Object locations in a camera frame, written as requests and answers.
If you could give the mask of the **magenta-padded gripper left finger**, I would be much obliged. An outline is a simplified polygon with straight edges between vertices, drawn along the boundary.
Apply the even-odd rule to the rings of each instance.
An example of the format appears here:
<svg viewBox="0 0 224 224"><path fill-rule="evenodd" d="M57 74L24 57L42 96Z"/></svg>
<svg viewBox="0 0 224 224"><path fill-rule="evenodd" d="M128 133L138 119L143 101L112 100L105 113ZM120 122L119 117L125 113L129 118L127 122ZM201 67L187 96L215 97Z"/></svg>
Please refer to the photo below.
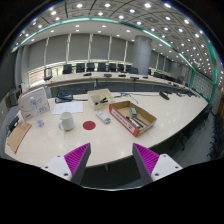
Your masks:
<svg viewBox="0 0 224 224"><path fill-rule="evenodd" d="M91 145L87 143L65 155L55 156L42 169L79 185L90 154Z"/></svg>

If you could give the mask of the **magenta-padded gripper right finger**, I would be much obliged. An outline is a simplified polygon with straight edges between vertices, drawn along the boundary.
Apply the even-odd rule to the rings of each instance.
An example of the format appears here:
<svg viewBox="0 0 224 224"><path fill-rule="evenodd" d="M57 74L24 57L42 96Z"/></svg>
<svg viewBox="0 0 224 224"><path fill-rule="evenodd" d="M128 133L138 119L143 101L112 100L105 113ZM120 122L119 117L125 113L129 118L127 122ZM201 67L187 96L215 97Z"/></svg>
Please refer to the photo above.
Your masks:
<svg viewBox="0 0 224 224"><path fill-rule="evenodd" d="M182 169L168 154L157 154L137 143L133 144L132 153L144 185Z"/></svg>

